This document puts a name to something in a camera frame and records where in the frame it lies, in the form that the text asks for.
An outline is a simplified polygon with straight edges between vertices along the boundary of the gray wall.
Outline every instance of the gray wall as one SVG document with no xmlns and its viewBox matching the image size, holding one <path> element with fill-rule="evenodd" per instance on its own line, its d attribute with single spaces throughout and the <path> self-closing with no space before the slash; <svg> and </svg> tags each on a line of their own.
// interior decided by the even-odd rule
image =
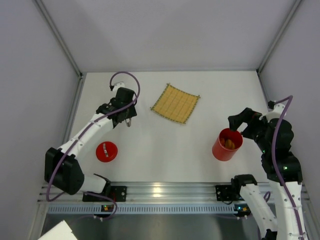
<svg viewBox="0 0 320 240">
<path fill-rule="evenodd" d="M 287 117 L 294 131 L 292 151 L 320 218 L 320 1 L 306 0 L 262 73 L 270 99 L 293 95 Z"/>
<path fill-rule="evenodd" d="M 255 70 L 293 0 L 44 0 L 84 72 Z"/>
<path fill-rule="evenodd" d="M 0 1 L 0 238 L 24 240 L 77 77 L 31 0 Z"/>
</svg>

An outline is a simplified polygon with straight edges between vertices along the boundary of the red cup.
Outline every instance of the red cup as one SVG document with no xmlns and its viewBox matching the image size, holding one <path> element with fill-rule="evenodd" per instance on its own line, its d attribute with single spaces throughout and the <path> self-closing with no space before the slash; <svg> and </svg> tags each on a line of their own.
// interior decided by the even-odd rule
<svg viewBox="0 0 320 240">
<path fill-rule="evenodd" d="M 118 154 L 117 146 L 110 141 L 104 141 L 100 143 L 95 150 L 96 158 L 103 163 L 111 162 L 113 159 L 116 158 L 117 154 Z"/>
<path fill-rule="evenodd" d="M 221 144 L 220 139 L 230 139 L 234 143 L 235 149 L 226 148 Z M 244 140 L 240 132 L 231 131 L 229 128 L 223 129 L 212 147 L 212 154 L 220 161 L 229 161 L 241 147 L 243 141 Z"/>
</svg>

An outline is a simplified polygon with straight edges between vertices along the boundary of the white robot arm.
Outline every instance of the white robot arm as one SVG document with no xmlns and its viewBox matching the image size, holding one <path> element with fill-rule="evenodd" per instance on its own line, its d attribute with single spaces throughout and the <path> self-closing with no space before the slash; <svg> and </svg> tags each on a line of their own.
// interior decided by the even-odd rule
<svg viewBox="0 0 320 240">
<path fill-rule="evenodd" d="M 252 175 L 235 176 L 231 179 L 232 189 L 250 208 L 261 235 L 265 236 L 263 240 L 307 240 L 301 204 L 301 166 L 289 151 L 294 137 L 291 124 L 283 120 L 289 105 L 286 107 L 274 102 L 269 102 L 268 105 L 272 111 L 267 114 L 262 115 L 246 108 L 240 114 L 230 116 L 228 120 L 233 131 L 242 123 L 247 123 L 242 136 L 254 140 L 260 148 L 262 167 L 272 189 L 277 218 L 262 197 Z"/>
<path fill-rule="evenodd" d="M 113 78 L 121 73 L 134 78 L 138 85 L 137 94 L 133 90 L 125 88 L 123 82 L 111 85 Z M 78 134 L 58 149 L 51 147 L 46 152 L 44 179 L 48 182 L 47 201 L 54 201 L 60 196 L 49 198 L 51 185 L 70 195 L 80 191 L 95 193 L 91 196 L 97 196 L 97 194 L 102 197 L 108 196 L 111 187 L 110 181 L 97 174 L 84 175 L 81 165 L 86 160 L 87 151 L 96 146 L 102 136 L 123 121 L 128 127 L 131 125 L 131 118 L 137 115 L 135 105 L 140 94 L 140 85 L 131 73 L 117 72 L 110 80 L 110 89 L 116 92 L 115 97 L 109 103 L 99 106 L 91 120 Z"/>
</svg>

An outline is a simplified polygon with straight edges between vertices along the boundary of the purple cable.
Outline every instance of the purple cable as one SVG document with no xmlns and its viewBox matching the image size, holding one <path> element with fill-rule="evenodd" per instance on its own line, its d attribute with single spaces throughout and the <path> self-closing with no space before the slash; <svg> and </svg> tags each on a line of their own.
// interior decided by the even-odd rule
<svg viewBox="0 0 320 240">
<path fill-rule="evenodd" d="M 109 216 L 103 217 L 102 220 L 109 220 L 110 218 L 113 218 L 114 215 L 116 214 L 116 212 L 118 211 L 118 205 L 117 205 L 116 201 L 114 201 L 113 199 L 111 199 L 111 198 L 109 198 L 109 197 L 107 197 L 107 196 L 100 196 L 100 195 L 98 195 L 98 194 L 95 194 L 95 193 L 92 193 L 92 192 L 87 192 L 87 191 L 86 191 L 84 194 L 85 194 L 85 195 L 91 195 L 91 196 L 94 196 L 94 197 L 99 197 L 99 198 L 101 198 L 101 199 L 105 199 L 105 200 L 108 200 L 109 202 L 113 203 L 113 205 L 114 205 L 114 207 L 115 207 L 114 211 L 113 211 Z M 83 216 L 80 216 L 80 217 L 76 218 L 76 219 L 73 220 L 72 222 L 70 222 L 69 225 L 71 226 L 71 225 L 73 225 L 75 222 L 77 222 L 77 221 L 79 221 L 79 220 L 81 220 L 81 219 L 94 218 L 94 217 L 95 217 L 95 215 L 83 215 Z"/>
<path fill-rule="evenodd" d="M 304 232 L 303 232 L 303 229 L 302 229 L 302 224 L 301 224 L 301 221 L 300 221 L 300 216 L 299 216 L 299 212 L 297 209 L 295 209 L 297 206 L 296 206 L 296 203 L 293 199 L 293 197 L 291 196 L 291 193 L 286 185 L 286 182 L 284 180 L 284 178 L 282 177 L 280 171 L 279 171 L 279 168 L 278 168 L 278 165 L 277 165 L 277 161 L 276 161 L 276 142 L 277 142 L 277 135 L 278 135 L 278 132 L 279 132 L 279 128 L 280 128 L 280 125 L 281 125 L 281 122 L 282 120 L 284 119 L 285 117 L 285 114 L 290 106 L 290 103 L 292 102 L 292 99 L 293 99 L 293 96 L 290 95 L 288 97 L 286 97 L 285 99 L 282 99 L 280 101 L 277 101 L 275 102 L 275 104 L 279 104 L 279 103 L 282 103 L 284 101 L 288 101 L 278 119 L 278 122 L 276 123 L 276 126 L 275 126 L 275 129 L 274 129 L 274 133 L 273 133 L 273 138 L 272 138 L 272 145 L 271 145 L 271 155 L 272 155 L 272 164 L 273 164 L 273 167 L 274 167 L 274 170 L 275 170 L 275 173 L 277 175 L 277 177 L 279 178 L 279 181 L 281 183 L 281 185 L 283 186 L 286 194 L 288 195 L 288 198 L 292 204 L 292 207 L 294 208 L 294 214 L 295 214 L 295 218 L 296 218 L 296 222 L 297 222 L 297 225 L 298 225 L 298 229 L 299 229 L 299 234 L 301 235 L 300 239 L 301 240 L 304 240 L 305 238 L 303 237 L 304 235 Z"/>
<path fill-rule="evenodd" d="M 97 118 L 94 122 L 97 123 L 98 121 L 100 121 L 101 119 L 104 119 L 104 118 L 107 118 L 109 117 L 110 115 L 113 115 L 113 114 L 116 114 L 116 113 L 119 113 L 127 108 L 129 108 L 131 105 L 135 104 L 138 100 L 138 97 L 140 95 L 140 84 L 139 84 L 139 81 L 138 79 L 130 72 L 127 72 L 127 71 L 118 71 L 116 72 L 115 74 L 113 74 L 113 76 L 110 78 L 110 82 L 109 82 L 109 86 L 112 87 L 112 80 L 114 79 L 115 76 L 117 76 L 118 74 L 127 74 L 129 76 L 131 76 L 135 81 L 136 81 L 136 84 L 138 86 L 138 93 L 135 97 L 134 100 L 132 100 L 132 102 L 130 102 L 128 105 L 122 107 L 122 108 L 119 108 L 118 110 L 115 110 L 115 111 L 112 111 L 112 112 L 109 112 L 99 118 Z M 86 126 L 86 128 L 80 133 L 80 135 L 78 136 L 78 139 L 80 140 L 82 138 L 82 136 L 91 128 L 91 126 L 93 125 L 93 123 L 91 122 L 88 126 Z M 59 160 L 58 164 L 56 165 L 55 169 L 53 170 L 53 173 L 51 175 L 51 178 L 49 180 L 49 183 L 48 183 L 48 186 L 47 186 L 47 189 L 46 189 L 46 194 L 45 194 L 45 199 L 48 201 L 48 202 L 52 202 L 54 200 L 56 200 L 57 198 L 59 198 L 62 194 L 64 194 L 64 192 L 61 192 L 59 193 L 57 196 L 55 196 L 54 198 L 50 199 L 50 190 L 51 190 L 51 186 L 53 184 L 53 181 L 54 181 L 54 178 L 58 172 L 58 169 L 59 167 L 61 166 L 61 164 L 63 163 L 63 161 L 65 160 L 66 156 L 68 155 L 68 153 L 74 148 L 74 146 L 76 145 L 76 143 L 78 142 L 78 140 L 75 140 L 71 146 L 67 149 L 67 151 L 65 151 L 65 153 L 63 154 L 63 156 L 61 157 L 61 159 Z"/>
</svg>

